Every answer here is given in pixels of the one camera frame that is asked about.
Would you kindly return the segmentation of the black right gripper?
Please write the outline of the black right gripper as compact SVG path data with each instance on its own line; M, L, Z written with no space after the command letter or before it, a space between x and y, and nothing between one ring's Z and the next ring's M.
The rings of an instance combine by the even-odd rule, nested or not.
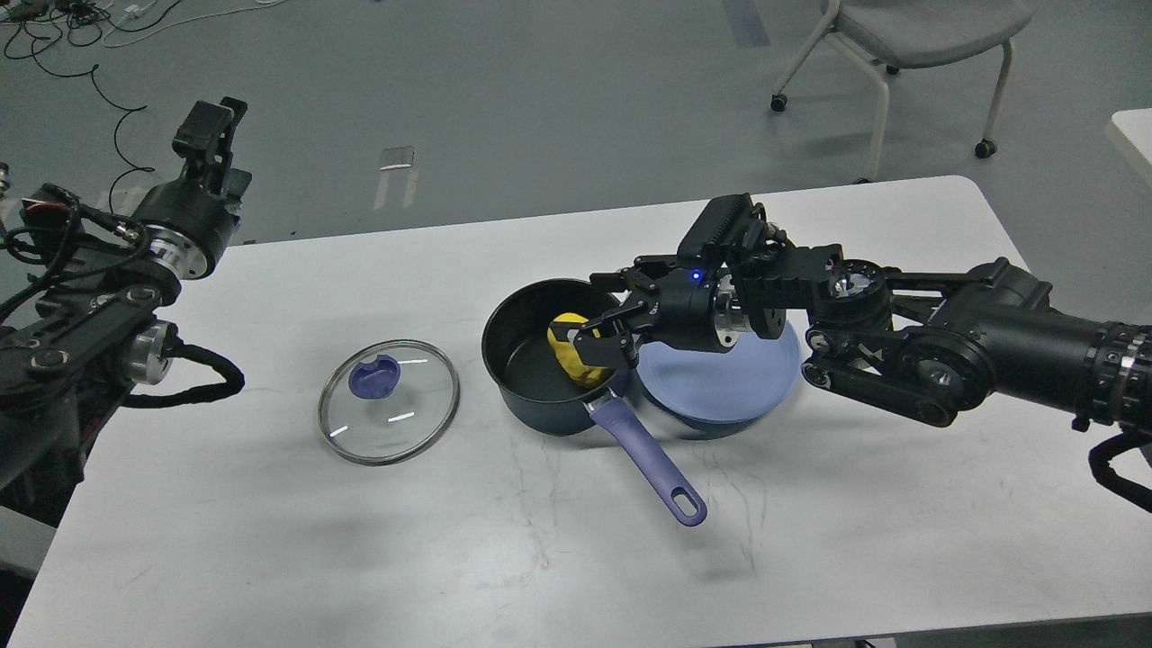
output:
M708 276L674 255L638 256L632 264L589 282L604 293L629 293L631 301L583 323L567 324L581 363L626 372L639 348L664 342L679 351L727 353L748 329L729 276Z

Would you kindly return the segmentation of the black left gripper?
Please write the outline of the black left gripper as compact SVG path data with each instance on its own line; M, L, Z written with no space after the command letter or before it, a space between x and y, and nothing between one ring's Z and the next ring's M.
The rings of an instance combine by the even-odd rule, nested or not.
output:
M132 211L149 234L147 257L180 280L212 276L235 229L252 174L233 166L232 144L247 101L198 100L172 140L181 181L157 184Z

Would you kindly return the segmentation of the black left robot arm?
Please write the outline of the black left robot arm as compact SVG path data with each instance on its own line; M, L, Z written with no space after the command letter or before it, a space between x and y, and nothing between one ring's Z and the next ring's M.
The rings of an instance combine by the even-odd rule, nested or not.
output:
M232 144L247 110L232 97L195 103L172 142L184 168L132 214L58 184L23 199L23 225L3 246L41 274L3 301L3 319L29 301L36 311L32 324L3 325L3 508L56 526L115 410L222 401L247 384L156 314L182 284L213 274L238 229L252 176L233 165Z

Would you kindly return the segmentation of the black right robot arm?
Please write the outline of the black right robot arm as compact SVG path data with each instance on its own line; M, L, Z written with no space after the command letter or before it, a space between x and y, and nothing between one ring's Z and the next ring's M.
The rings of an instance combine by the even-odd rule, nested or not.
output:
M749 195L708 201L673 255L638 256L597 291L626 302L551 326L585 366L632 369L646 342L725 353L741 332L782 336L806 312L814 387L943 428L1000 392L1069 410L1074 430L1115 424L1089 453L1096 481L1149 508L1149 487L1112 459L1149 446L1149 327L1079 319L1049 306L1049 282L1005 259L964 274L905 274L847 258L840 244L799 247Z

